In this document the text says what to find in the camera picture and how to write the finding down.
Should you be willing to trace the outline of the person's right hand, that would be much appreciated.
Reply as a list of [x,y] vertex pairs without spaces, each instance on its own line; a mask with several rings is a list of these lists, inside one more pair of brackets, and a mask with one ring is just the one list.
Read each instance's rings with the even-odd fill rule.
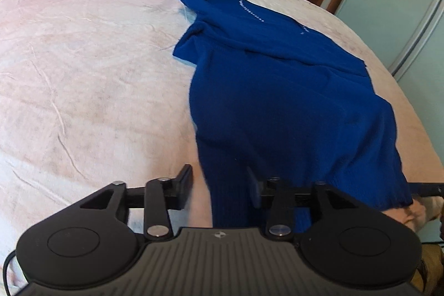
[[443,198],[438,196],[419,197],[412,196],[413,202],[408,207],[385,210],[386,216],[398,221],[414,232],[419,232],[425,225],[439,219],[443,212]]

